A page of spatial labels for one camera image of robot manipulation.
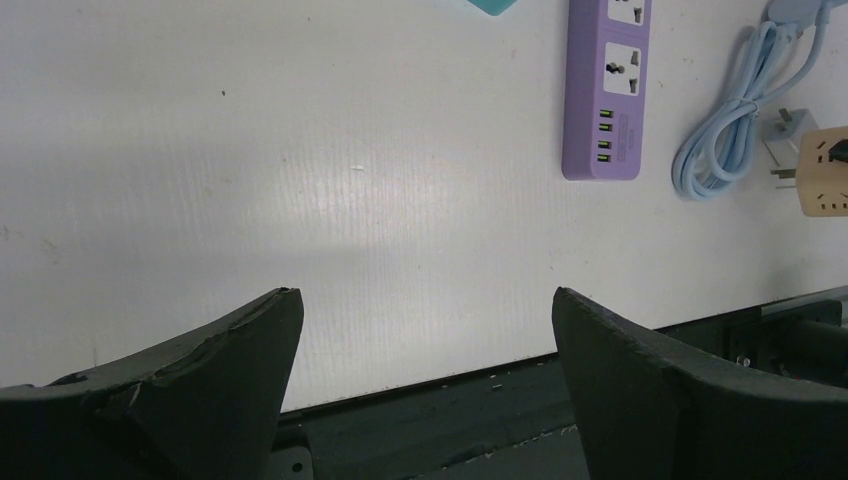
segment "beige socket adapter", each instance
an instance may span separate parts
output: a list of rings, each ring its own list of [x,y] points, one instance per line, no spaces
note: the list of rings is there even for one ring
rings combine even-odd
[[[848,216],[848,127],[804,135],[795,186],[804,215]]]

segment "power strip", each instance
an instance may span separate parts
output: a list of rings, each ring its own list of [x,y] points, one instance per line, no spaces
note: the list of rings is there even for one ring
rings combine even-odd
[[[633,180],[642,164],[651,0],[571,0],[562,172]]]

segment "light blue cable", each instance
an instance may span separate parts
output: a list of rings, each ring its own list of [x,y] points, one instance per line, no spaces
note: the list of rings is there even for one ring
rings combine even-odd
[[[671,176],[680,195],[693,200],[709,200],[748,173],[756,148],[756,117],[760,107],[777,100],[810,73],[821,54],[832,3],[822,3],[816,18],[813,46],[804,66],[786,83],[768,93],[765,89],[774,79],[789,44],[801,32],[797,24],[778,25],[768,21],[751,35],[739,76],[727,101],[686,140],[674,159]],[[720,138],[722,132],[726,132],[724,138]],[[708,171],[697,172],[702,158]]]

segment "scratched surface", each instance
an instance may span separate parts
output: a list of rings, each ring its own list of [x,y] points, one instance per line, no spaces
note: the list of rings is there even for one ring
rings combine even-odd
[[[802,217],[764,149],[732,195],[671,187],[764,3],[655,1],[642,174],[591,184],[559,173],[567,2],[6,0],[0,384],[277,286],[306,306],[288,409],[553,351],[559,285],[649,327],[844,285],[848,222]],[[833,27],[785,99],[822,126]]]

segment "power plug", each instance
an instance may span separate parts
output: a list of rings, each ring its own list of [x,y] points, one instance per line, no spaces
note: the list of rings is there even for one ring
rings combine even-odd
[[[819,126],[806,108],[791,112],[781,108],[779,113],[779,116],[763,121],[763,143],[774,159],[771,173],[780,178],[791,178],[790,171],[798,168],[801,140],[807,133],[818,130]]]

